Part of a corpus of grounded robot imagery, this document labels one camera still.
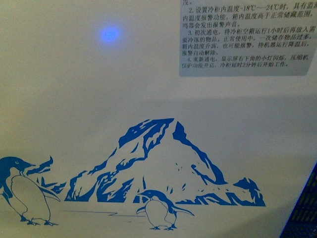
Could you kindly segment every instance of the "dark vent grille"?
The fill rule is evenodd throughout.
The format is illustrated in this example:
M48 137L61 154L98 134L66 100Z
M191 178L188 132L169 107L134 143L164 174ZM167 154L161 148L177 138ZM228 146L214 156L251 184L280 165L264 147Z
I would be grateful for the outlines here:
M317 238L317 165L280 238Z

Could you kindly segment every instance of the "white label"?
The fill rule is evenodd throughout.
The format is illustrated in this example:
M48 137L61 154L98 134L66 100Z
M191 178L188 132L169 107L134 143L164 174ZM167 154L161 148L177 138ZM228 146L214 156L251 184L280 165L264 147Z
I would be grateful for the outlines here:
M180 4L180 76L307 74L317 46L317 1Z

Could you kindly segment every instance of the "blue mountain illustration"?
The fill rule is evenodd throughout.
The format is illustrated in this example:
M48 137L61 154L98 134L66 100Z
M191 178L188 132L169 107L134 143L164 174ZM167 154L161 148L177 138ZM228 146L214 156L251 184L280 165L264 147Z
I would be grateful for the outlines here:
M168 194L175 204L265 206L254 181L228 183L174 119L129 128L108 159L70 180L65 201L145 203L139 194L146 189Z

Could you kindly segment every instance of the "penguin foot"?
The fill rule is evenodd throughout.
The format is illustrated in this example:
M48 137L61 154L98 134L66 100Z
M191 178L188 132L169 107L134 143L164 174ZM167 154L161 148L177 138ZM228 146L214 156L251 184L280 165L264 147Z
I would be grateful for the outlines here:
M58 226L58 224L56 224L56 223L52 223L52 222L50 222L50 221L47 221L47 220L45 220L45 223L44 223L44 225L45 226Z
M166 228L166 229L164 229L164 230L166 230L166 231L173 231L174 229L173 229L173 227L168 227L168 228Z
M160 230L160 228L159 227L153 227L153 228L151 228L151 230Z
M40 224L37 222L33 222L33 221L29 220L28 225L36 226L36 225L40 225Z
M20 221L21 221L21 222L26 222L27 219L26 219L24 216L21 215L21 220L20 220Z

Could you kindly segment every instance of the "penguin flipper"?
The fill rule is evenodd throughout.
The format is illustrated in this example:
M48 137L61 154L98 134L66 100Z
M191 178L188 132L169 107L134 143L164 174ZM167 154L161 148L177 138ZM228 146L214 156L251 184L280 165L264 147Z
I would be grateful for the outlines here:
M142 213L142 212L146 212L146 211L145 211L145 206L139 208L139 209L137 210L136 214L139 214L139 213Z
M9 201L9 195L5 191L3 191L2 196L5 198L6 202L11 206Z
M42 193L44 194L45 197L49 197L49 198L55 199L55 200L60 202L60 199L58 198L58 196L55 192L48 190L46 188L43 188L43 187L39 187L39 189L42 191Z
M187 213L187 214L189 214L189 215L194 216L194 214L193 214L191 211L188 211L188 210L183 209L183 208L180 208L180 207L174 206L174 207L173 207L173 210L174 210L175 212L184 212L184 213Z

